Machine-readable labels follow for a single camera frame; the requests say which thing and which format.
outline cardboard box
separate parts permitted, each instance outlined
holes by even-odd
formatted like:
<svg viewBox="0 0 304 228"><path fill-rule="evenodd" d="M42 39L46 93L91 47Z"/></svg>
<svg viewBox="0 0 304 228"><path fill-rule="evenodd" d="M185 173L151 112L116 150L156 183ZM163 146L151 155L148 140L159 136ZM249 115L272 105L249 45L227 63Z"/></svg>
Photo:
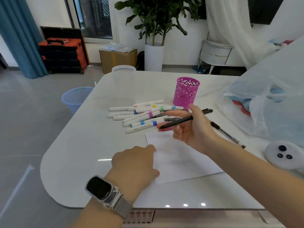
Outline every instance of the cardboard box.
<svg viewBox="0 0 304 228"><path fill-rule="evenodd" d="M110 73L114 66L119 65L130 65L136 67L137 49L127 53L100 50L99 54L103 73Z"/></svg>

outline watch screen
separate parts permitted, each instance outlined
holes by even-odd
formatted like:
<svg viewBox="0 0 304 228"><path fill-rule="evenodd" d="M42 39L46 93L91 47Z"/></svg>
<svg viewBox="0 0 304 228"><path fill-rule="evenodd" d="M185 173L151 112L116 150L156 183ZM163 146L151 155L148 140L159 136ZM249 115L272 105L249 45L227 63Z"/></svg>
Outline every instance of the watch screen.
<svg viewBox="0 0 304 228"><path fill-rule="evenodd" d="M99 200L103 200L111 192L112 186L99 177L93 177L87 183L87 190Z"/></svg>

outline pile of markers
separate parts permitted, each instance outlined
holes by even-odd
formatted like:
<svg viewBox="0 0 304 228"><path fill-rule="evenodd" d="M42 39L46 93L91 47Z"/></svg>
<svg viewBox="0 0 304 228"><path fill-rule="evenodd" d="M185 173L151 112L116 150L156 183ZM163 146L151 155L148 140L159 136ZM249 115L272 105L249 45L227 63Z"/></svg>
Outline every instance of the pile of markers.
<svg viewBox="0 0 304 228"><path fill-rule="evenodd" d="M164 114L168 110L181 110L181 106L162 105L164 100L149 101L134 104L133 106L111 107L110 111L127 111L120 113L111 113L109 118L114 120L123 120L123 126L131 126L127 129L127 133L132 133L138 130L146 129L151 126L160 126L166 122L171 122L179 117L170 117Z"/></svg>

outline white sheet of paper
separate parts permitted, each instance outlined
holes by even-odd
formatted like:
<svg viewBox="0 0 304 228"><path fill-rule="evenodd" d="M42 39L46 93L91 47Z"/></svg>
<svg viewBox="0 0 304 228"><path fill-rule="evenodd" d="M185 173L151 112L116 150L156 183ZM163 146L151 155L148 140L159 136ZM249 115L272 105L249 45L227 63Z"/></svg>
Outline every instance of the white sheet of paper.
<svg viewBox="0 0 304 228"><path fill-rule="evenodd" d="M156 148L154 169L161 173L157 185L223 172L209 157L172 137L173 131L146 133L148 145Z"/></svg>

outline window frame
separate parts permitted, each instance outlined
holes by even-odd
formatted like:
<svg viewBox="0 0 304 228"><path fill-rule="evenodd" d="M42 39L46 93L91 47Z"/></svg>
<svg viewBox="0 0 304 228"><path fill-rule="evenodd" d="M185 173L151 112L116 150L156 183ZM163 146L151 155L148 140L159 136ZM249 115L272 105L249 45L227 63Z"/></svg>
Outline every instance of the window frame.
<svg viewBox="0 0 304 228"><path fill-rule="evenodd" d="M72 21L72 25L74 25L74 28L80 29L79 19L76 12L76 6L74 0L66 0L66 1L67 1L67 9L68 9L67 11L70 12L70 19ZM116 28L116 21L115 21L114 0L108 0L108 3L109 3L110 21L112 28L112 39L84 37L86 43L97 43L97 44L108 44L110 42L119 43L118 29Z"/></svg>

